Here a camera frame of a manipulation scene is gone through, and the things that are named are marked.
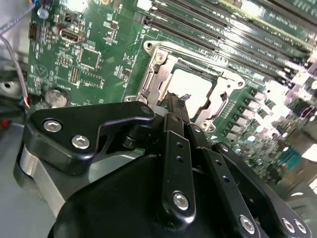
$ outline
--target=capacitor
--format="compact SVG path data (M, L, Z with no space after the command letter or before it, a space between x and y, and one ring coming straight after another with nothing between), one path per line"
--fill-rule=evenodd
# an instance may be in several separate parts
M52 108L64 108L69 103L69 95L65 90L51 88L45 93L45 101Z
M48 17L49 17L49 12L48 12L45 8L40 7L40 8L38 9L38 16L39 16L39 18L41 18L42 20L46 20L46 19L48 19Z
M246 133L245 135L244 135L244 138L246 138L246 140L248 141L248 142L254 142L255 140L256 140L256 137L252 134L252 133Z
M288 147L288 145L287 145L284 141L278 140L278 141L277 141L277 144L278 144L278 147L279 147L279 149L280 149L281 151L283 151L283 152L288 151L289 147Z
M259 115L260 117L262 117L265 124L270 124L273 122L273 117L269 115L267 112L262 111L261 113L259 113Z
M315 80L315 81L312 83L312 89L313 89L313 90L316 90L316 89L317 89L317 80Z
M269 103L267 103L267 106L271 109L272 112L275 112L278 109L278 106L273 101L269 101Z
M261 133L264 130L264 126L258 123L257 121L252 124L252 128L257 132Z
M277 129L277 131L281 134L281 136L283 137L283 138L285 138L287 135L288 135L288 133L284 130L284 128L283 127L281 127L280 125L278 125L277 127L276 127L276 129Z
M237 154L237 155L240 155L241 154L241 152L242 152L242 150L241 150L241 148L240 148L240 145L234 145L233 147L232 147L232 150Z

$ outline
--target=green circuit board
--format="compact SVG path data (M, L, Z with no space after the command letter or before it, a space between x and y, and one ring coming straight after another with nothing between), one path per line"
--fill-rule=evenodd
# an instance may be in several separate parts
M251 1L246 2L257 7L255 15L224 0L153 0L156 11L138 7L140 1L54 0L42 6L49 13L47 19L38 16L40 6L36 7L30 24L28 92L44 97L51 88L63 89L69 94L69 106L122 102L137 94L145 74L150 56L144 42L171 41L244 76L246 87L232 93L214 122L216 131L209 134L215 141L244 145L243 137L231 141L223 132L250 90L266 93L266 83L275 79L287 60L305 62L315 47L315 32ZM153 23L136 20L136 14ZM73 42L65 39L69 32L76 33ZM31 110L49 107L41 100ZM293 129L305 121L293 118L281 123ZM255 142L246 158L254 157L253 151L267 140ZM268 164L278 161L280 153L267 156L275 150L276 145L270 143L269 152L263 153L264 163L255 169L261 176Z

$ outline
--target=screw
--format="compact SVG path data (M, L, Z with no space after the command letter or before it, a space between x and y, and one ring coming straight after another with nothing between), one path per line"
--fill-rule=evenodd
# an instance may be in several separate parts
M156 60L157 63L164 63L165 57L164 57L163 54L158 53L158 54L156 54L156 56L155 56L155 60Z
M82 135L76 135L71 139L71 143L73 144L74 147L85 150L89 147L90 142L87 137L82 136Z
M197 131L197 132L201 132L202 130L200 130L200 128L198 127L198 126L193 126L193 129L195 130L195 131Z
M252 224L252 222L249 220L249 218L247 218L244 215L240 216L240 223L242 225L242 227L250 234L254 234L256 232L256 229L254 228L254 225Z
M43 126L49 132L59 132L62 129L61 124L55 120L47 120Z
M299 221L297 221L296 219L295 219L294 221L295 221L295 224L297 225L298 229L299 229L302 233L306 234L306 233L307 233L307 230L306 230L306 228L303 226L303 224L300 223Z
M225 151L225 152L228 152L228 148L225 146L225 145L220 145L220 147Z
M282 219L284 222L285 227L287 228L287 230L289 230L291 233L295 233L295 229L293 227L293 225L287 221L285 218Z
M175 205L183 211L186 211L189 207L189 203L187 198L185 197L184 194L180 193L180 192L176 192L173 195L173 201L175 203Z

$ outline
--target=ram slot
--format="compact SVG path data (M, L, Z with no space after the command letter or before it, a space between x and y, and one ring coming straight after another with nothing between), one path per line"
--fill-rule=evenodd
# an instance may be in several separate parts
M252 44L249 41L244 41L245 44L247 45L243 45L240 42L234 42L231 39L226 38L223 34L218 33L217 31L213 31L211 29L208 29L206 27L203 27L200 24L197 24L196 22L193 21L189 21L186 18L184 18L183 16L172 12L166 8L162 8L162 7L158 7L157 12L160 13L160 15L162 16L167 16L169 18L172 18L178 22L183 23L185 26L190 26L195 28L197 31L205 33L207 35L210 35L214 38L218 38L218 39L222 39L226 45L232 46L234 48L240 49L242 50L245 54L248 54L249 56L255 56L255 58L257 58L259 61L262 62L266 62L266 63L270 63L272 67L275 67L275 65L278 65L281 67L281 69L283 69L283 67L285 66L284 62L286 60L290 60L290 58L279 58L276 55L276 52L270 50L270 49L263 49L263 47L257 45L256 43ZM215 28L217 28L218 30L222 30L223 32L227 32L222 26L213 23L213 22L209 22L209 24ZM259 53L256 49L254 50L254 48L257 47L259 50L261 49L263 53L267 54L269 53L269 55L271 55L271 57L268 57L266 55L264 55L263 53Z
M283 67L278 67L265 60L262 60L259 57L254 56L254 54L244 52L240 49L237 49L235 46L230 46L226 44L225 42L219 41L220 37L217 37L217 36L215 37L210 34L206 34L205 32L198 29L197 26L191 26L190 24L188 24L187 21L183 20L182 18L178 20L176 20L175 18L176 18L176 15L173 15L173 18L165 16L163 19L170 20L173 23L177 23L177 25L186 27L188 30L195 32L194 35L196 36L200 35L202 38L208 39L210 43L205 41L208 45L211 45L212 44L211 42L214 42L212 46L216 48L216 52L218 53L223 52L225 54L226 52L228 55L232 55L232 56L235 55L235 57L238 58L238 61L242 61L243 64L252 65L254 68L257 68L258 70L262 70L263 72L266 72L267 74L276 75L275 73L277 71L283 70Z
M180 38L184 41L187 41L198 48L201 48L201 49L206 50L206 51L215 52L219 56L223 57L224 59L227 59L231 62L234 62L235 64L239 65L240 67L249 68L258 74L262 74L262 75L266 76L268 79L275 79L276 78L276 74L270 70L266 70L263 67L259 67L258 65L253 64L253 63L249 63L249 62L246 63L245 61L241 60L240 57L223 52L223 50L221 48L216 47L216 46L212 46L211 44L209 44L206 41L203 41L201 39L194 38L191 35L183 32L179 29L171 27L167 24L164 24L163 22L161 22L157 19L151 19L148 22L148 25L151 27L154 27L157 30L160 30L162 32L164 32L164 31L168 32L170 35L173 35L177 38Z
M194 12L200 15L201 17L204 17L215 23L222 24L225 27L230 26L235 31L239 32L241 36L244 36L262 45L265 45L266 47L271 48L272 50L275 50L279 52L280 54L285 55L286 57L290 57L290 58L294 56L299 57L299 56L304 56L308 53L306 49L299 49L297 47L294 47L289 42L283 41L282 39L270 34L269 32L266 32L259 26L254 25L249 21L239 19L239 18L232 18L231 13L223 10L222 8L217 7L216 5L210 5L207 3L204 4L200 2L199 5L204 7L204 9L202 9L196 5L192 5L189 2L182 1L182 0L173 0L173 1L164 0L164 2L168 5L175 6L178 9ZM210 14L209 12L206 11L207 9L211 12L212 11L217 12L217 14L224 16L224 18L220 17L217 14ZM238 29L234 23L240 24L241 28L243 28L244 30L242 31Z
M294 23L301 25L312 32L317 32L317 20L308 13L303 13L288 2L275 0L253 0L259 5L265 6L269 10L277 12L279 15L291 19Z

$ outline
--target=dimm slot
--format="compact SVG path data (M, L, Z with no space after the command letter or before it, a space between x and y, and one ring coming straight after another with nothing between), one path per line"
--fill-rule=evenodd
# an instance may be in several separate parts
M254 72L256 72L258 74L262 74L263 76L266 76L269 79L275 80L275 78L276 78L276 75L274 75L269 70L265 70L264 68L257 67L257 65L250 65L248 63L245 63L245 62L241 61L241 59L239 57L232 56L232 55L231 56L227 56L227 55L225 55L225 54L220 52L220 51L223 51L222 49L220 49L218 47L211 46L207 42L205 42L203 40L200 40L198 38L193 38L192 36L186 34L185 32L182 32L182 31L180 31L178 29L171 28L170 26L168 26L166 24L163 24L162 22L160 22L160 21L158 21L156 19L152 19L149 22L149 24L155 26L155 28L158 29L158 30L161 30L163 32L167 31L169 34L171 34L171 35L173 35L173 36L175 36L177 38L180 38L180 39L182 39L184 41L188 41L191 44L195 45L196 47L202 48L202 49L207 50L207 51L215 52L218 55L224 57L225 59L236 63L240 67L250 68Z
M274 59L272 59L270 57L267 57L267 56L265 56L265 55L263 55L261 53L258 53L257 51L254 51L251 48L246 48L243 45L239 45L236 42L233 42L233 41L231 41L231 40L229 40L227 38L224 38L223 35L218 34L217 32L215 32L213 30L204 28L204 27L202 27L201 25L199 25L199 24L197 24L195 22L186 20L185 18L183 18L179 14L177 14L175 12L172 12L172 11L166 9L166 8L158 7L158 12L161 13L162 15L165 15L165 16L171 18L171 19L174 19L174 20L176 20L178 22L181 22L186 27L190 26L192 28L195 28L196 31L199 31L201 33L210 35L211 37L213 37L215 39L223 39L223 40L225 40L226 45L229 45L231 47L240 49L240 50L244 51L244 53L249 55L250 57L254 57L258 61L262 61L263 63L266 63L266 64L270 65L271 67L276 67L276 65L278 65L280 67L280 70L283 70L283 68L285 66L282 62L278 62L278 61L276 61L276 60L274 60Z
M236 28L233 24L230 24L229 22L227 22L226 20L224 19L221 19L221 18L215 18L214 16L204 12L203 10L201 10L200 8L190 4L189 2L186 2L186 1L182 1L182 0L164 0L164 2L170 4L170 5L176 5L177 8L186 8L187 10L190 10L196 14L199 14L211 21L215 21L217 22L218 24L221 23L223 24L224 26L230 26L230 27L233 27L235 29L237 29L238 31L240 31L238 28ZM225 17L228 17L228 18L232 18L231 17L231 14L227 11L225 11L224 9L222 8L219 8L218 6L216 5L211 5L210 3L207 4L207 3L203 3L203 2L199 2L201 5L205 6L206 8L212 10L214 9L217 13L225 16ZM294 47L293 45L291 45L289 42L286 42L286 41L283 41L282 39L270 34L269 32L263 30L262 28L258 27L257 25L254 25L252 24L251 22L249 21L246 21L246 20L243 20L243 19L234 19L235 21L239 22L240 24L243 24L245 25L246 27L252 29L253 31L257 31L259 32L260 34L263 34L263 35L266 35L268 38L280 43L280 44L285 44L287 45L287 47L289 48L293 48L294 50L296 51L299 51L303 54L307 54L307 51L306 50L303 50L303 49L298 49L297 47ZM284 52L282 49L274 46L274 45L270 45L268 44L267 42L263 41L261 38L257 38L256 36L246 32L246 31L240 31L242 34L244 34L245 36L247 36L248 38L251 38L251 39L254 39L258 42L261 42L262 44L265 44L267 47L270 47L276 51L279 51L279 53L281 54L284 54L284 55L287 55L288 57L292 57L292 55L290 54L286 54L286 52Z

